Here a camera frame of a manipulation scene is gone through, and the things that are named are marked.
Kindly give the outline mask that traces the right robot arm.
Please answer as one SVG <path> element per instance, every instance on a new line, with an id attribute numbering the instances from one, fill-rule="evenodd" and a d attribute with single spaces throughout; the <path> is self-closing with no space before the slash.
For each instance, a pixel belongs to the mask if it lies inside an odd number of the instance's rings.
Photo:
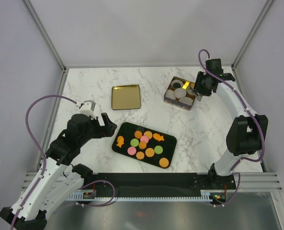
<path id="1" fill-rule="evenodd" d="M 208 171 L 208 185 L 218 189 L 242 160 L 259 162 L 265 152 L 268 118 L 251 109 L 238 90 L 231 73 L 225 73 L 221 60 L 208 59 L 198 72 L 193 91 L 198 97 L 216 93 L 227 107 L 233 122 L 226 137 L 227 149 Z"/>

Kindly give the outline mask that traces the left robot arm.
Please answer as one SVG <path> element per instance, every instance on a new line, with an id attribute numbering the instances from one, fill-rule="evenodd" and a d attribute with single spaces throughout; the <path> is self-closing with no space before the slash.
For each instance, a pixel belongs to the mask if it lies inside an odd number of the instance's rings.
<path id="1" fill-rule="evenodd" d="M 65 180 L 52 189 L 57 178 L 70 166 L 80 150 L 91 139 L 112 137 L 117 125 L 107 113 L 102 114 L 104 125 L 90 114 L 75 114 L 44 154 L 43 165 L 21 196 L 11 207 L 4 207 L 0 217 L 10 224 L 10 229 L 43 230 L 52 213 L 78 189 L 88 189 L 93 184 L 93 171 L 77 164 Z"/>

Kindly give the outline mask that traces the gold cookie tin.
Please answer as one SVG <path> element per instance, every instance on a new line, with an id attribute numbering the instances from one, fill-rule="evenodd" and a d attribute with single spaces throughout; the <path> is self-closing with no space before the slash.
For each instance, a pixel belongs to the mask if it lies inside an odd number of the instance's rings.
<path id="1" fill-rule="evenodd" d="M 193 93 L 195 83 L 174 76 L 168 85 L 163 101 L 186 111 L 191 111 L 196 99 Z"/>

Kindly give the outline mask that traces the orange swirl cookie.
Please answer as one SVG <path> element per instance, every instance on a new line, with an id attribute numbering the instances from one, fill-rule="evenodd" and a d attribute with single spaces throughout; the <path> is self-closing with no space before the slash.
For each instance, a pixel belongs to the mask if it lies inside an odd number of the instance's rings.
<path id="1" fill-rule="evenodd" d="M 138 147 L 141 149 L 141 150 L 144 150 L 146 147 L 147 147 L 147 144 L 145 142 L 140 142 Z"/>

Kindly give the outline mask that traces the black sandwich cookie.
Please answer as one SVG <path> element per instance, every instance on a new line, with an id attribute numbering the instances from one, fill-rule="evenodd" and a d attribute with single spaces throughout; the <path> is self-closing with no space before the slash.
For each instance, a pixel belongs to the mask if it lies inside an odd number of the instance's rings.
<path id="1" fill-rule="evenodd" d="M 181 87 L 182 87 L 182 86 L 181 86 L 180 83 L 178 83 L 178 82 L 174 82 L 174 83 L 173 83 L 173 88 L 178 89 L 178 88 L 181 88 Z"/>

